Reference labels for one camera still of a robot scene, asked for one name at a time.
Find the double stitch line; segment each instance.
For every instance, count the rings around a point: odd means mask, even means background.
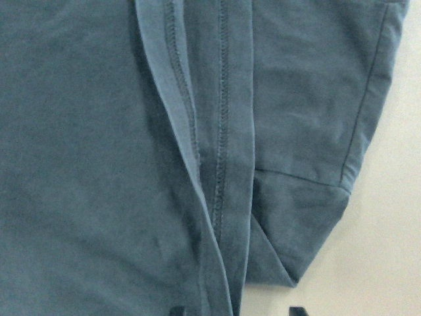
[[[200,183],[200,154],[199,145],[196,133],[196,113],[193,102],[187,88],[186,77],[183,72],[182,64],[180,61],[180,52],[178,51],[177,38],[176,38],[176,17],[174,14],[173,0],[167,0],[165,3],[165,42],[170,56],[171,67],[176,75],[178,89],[182,95],[184,107],[186,108],[189,129],[190,129],[190,142],[193,147],[193,153],[196,159],[196,174]]]
[[[228,143],[228,5],[225,0],[220,1],[219,8],[220,30],[220,81],[219,81],[219,122],[218,122],[218,151],[216,157],[216,180],[212,209],[212,225],[216,240],[222,235],[224,189],[226,176],[226,158]]]

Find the blue-gray fabric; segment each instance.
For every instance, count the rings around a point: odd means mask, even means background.
[[[304,307],[290,307],[289,316],[309,316]]]
[[[0,315],[239,315],[340,220],[408,1],[2,0]]]

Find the cotton jersey fabric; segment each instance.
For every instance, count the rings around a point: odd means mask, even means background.
[[[0,315],[238,316],[340,220],[407,1],[0,2]]]

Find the stitching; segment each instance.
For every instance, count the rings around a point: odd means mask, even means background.
[[[189,119],[189,131],[190,131],[190,142],[193,147],[193,154],[196,159],[196,175],[197,180],[200,183],[200,153],[199,153],[199,142],[197,139],[196,133],[196,118],[195,118],[195,108],[193,106],[193,102],[191,100],[191,96],[189,90],[187,88],[186,77],[183,72],[181,60],[180,60],[180,52],[178,51],[177,39],[176,39],[176,17],[174,11],[174,0],[166,0],[164,5],[164,17],[165,17],[165,42],[168,50],[168,54],[170,57],[170,63],[172,70],[176,76],[176,81],[178,85],[178,89],[180,94],[182,95],[184,107],[187,111],[187,116]],[[207,276],[206,271],[207,266],[209,264],[207,251],[203,251],[203,247],[200,248],[200,255],[199,255],[199,291],[200,297],[202,302],[209,302],[209,296],[207,295]],[[205,305],[201,304],[201,313],[204,314]]]
[[[341,186],[334,186],[333,184],[327,184],[327,183],[323,183],[323,182],[319,182],[319,181],[310,180],[310,179],[304,178],[302,176],[295,176],[294,174],[289,174],[289,173],[285,173],[285,172],[282,172],[282,171],[275,171],[275,170],[269,170],[269,169],[259,169],[259,168],[256,168],[255,170],[260,171],[260,172],[271,172],[271,173],[281,174],[282,176],[288,176],[290,178],[295,178],[295,179],[298,179],[298,180],[304,180],[304,181],[307,181],[307,182],[310,182],[310,183],[313,183],[313,184],[319,184],[319,185],[322,185],[322,186],[329,186],[331,188],[341,189],[341,190],[347,192],[347,194],[351,195],[351,192],[349,190],[347,190],[345,188],[342,188]]]
[[[178,50],[176,38],[176,17],[173,0],[167,0],[165,3],[165,40],[168,48],[168,54],[170,56],[171,67],[174,71],[174,74],[176,75],[178,89],[182,95],[184,107],[186,108],[189,119],[190,142],[193,146],[193,154],[197,162],[197,179],[200,181],[200,153],[196,133],[196,114],[193,102],[191,101],[189,90],[187,88],[186,76],[184,75],[180,60],[180,52]]]
[[[347,154],[346,154],[345,159],[344,159],[343,164],[342,164],[341,178],[339,179],[339,184],[338,184],[340,186],[342,185],[342,182],[343,182],[343,175],[344,175],[345,166],[347,164],[348,157],[349,157],[349,155],[351,153],[351,147],[352,147],[352,144],[353,144],[353,141],[354,141],[354,138],[355,138],[355,132],[357,131],[357,125],[359,123],[359,118],[360,118],[361,110],[362,110],[363,105],[365,104],[364,101],[365,101],[366,96],[367,96],[368,87],[369,87],[369,85],[371,83],[371,77],[373,76],[373,70],[374,70],[374,66],[376,64],[376,59],[378,58],[378,49],[379,49],[379,46],[380,46],[380,40],[382,38],[382,33],[383,33],[384,24],[385,24],[386,15],[387,15],[388,10],[389,10],[389,3],[386,3],[385,4],[385,10],[384,10],[384,13],[383,13],[383,18],[382,18],[382,23],[380,25],[380,31],[379,31],[379,36],[378,36],[377,44],[376,44],[376,50],[374,52],[374,57],[373,57],[372,64],[370,66],[370,70],[368,72],[366,86],[365,86],[365,89],[364,89],[364,94],[362,96],[362,99],[361,99],[361,102],[360,102],[360,105],[359,105],[359,109],[358,109],[358,112],[357,112],[357,116],[356,116],[355,121],[354,121],[353,132],[351,134],[351,140],[349,141]]]
[[[216,157],[216,184],[213,199],[212,225],[216,240],[219,242],[222,234],[222,207],[224,204],[224,189],[226,176],[226,157],[228,143],[228,6],[220,1],[218,23],[220,28],[220,82],[219,82],[219,122],[218,151]]]

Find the white surface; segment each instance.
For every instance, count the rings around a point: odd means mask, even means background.
[[[421,0],[343,218],[294,289],[248,286],[241,316],[421,315]]]

